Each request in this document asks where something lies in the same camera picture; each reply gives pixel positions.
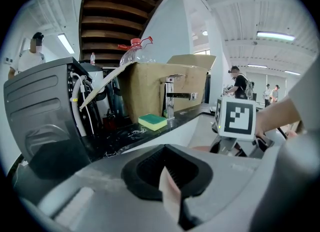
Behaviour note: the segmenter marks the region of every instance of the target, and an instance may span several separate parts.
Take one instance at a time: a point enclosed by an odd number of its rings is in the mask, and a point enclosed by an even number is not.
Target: wooden staircase
[[[82,0],[79,20],[80,60],[118,67],[126,52],[118,44],[130,45],[143,35],[162,0]]]

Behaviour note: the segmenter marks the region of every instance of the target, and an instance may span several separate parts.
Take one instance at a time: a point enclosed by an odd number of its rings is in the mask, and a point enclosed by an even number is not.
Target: black shirt
[[[245,90],[247,88],[247,80],[241,74],[239,74],[236,79],[234,86],[238,86],[238,89],[234,92],[236,99],[246,99]]]

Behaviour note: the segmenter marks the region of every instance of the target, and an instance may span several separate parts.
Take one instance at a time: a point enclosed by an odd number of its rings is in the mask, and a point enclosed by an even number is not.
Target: white cube
[[[256,102],[232,97],[218,98],[215,121],[220,136],[253,140],[256,129]]]

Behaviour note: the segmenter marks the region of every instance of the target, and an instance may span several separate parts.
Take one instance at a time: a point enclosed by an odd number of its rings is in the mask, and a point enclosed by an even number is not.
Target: person
[[[255,134],[261,137],[264,132],[298,121],[303,122],[306,131],[319,130],[320,97],[319,94],[310,94],[318,91],[319,73],[320,56],[283,100],[256,113]]]
[[[270,100],[271,103],[275,103],[278,101],[278,90],[280,89],[279,85],[275,85],[275,88],[271,91]]]
[[[237,66],[232,66],[229,73],[232,74],[232,77],[235,78],[234,86],[227,90],[226,93],[234,93],[236,99],[248,99],[245,93],[247,88],[247,79],[246,77],[240,73],[240,70]]]
[[[270,94],[271,94],[271,89],[270,89],[270,84],[268,83],[266,85],[266,89],[263,92],[263,97],[264,97],[264,107],[268,107],[270,105]]]
[[[30,41],[30,49],[23,50],[19,53],[19,56],[14,59],[10,66],[8,79],[12,79],[16,71],[20,73],[46,62],[45,56],[41,53],[43,40],[44,35],[42,33],[37,32],[34,34]]]

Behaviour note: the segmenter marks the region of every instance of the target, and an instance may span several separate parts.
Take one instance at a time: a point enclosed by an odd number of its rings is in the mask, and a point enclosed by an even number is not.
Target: large plastic jug
[[[142,42],[144,40],[148,40],[149,42],[143,47]],[[127,52],[122,56],[120,60],[120,66],[131,63],[131,62],[139,62],[139,63],[153,63],[156,62],[152,59],[146,49],[148,44],[153,44],[153,39],[151,36],[141,40],[140,38],[131,39],[131,46],[126,46],[124,44],[119,44],[118,48],[127,50]]]

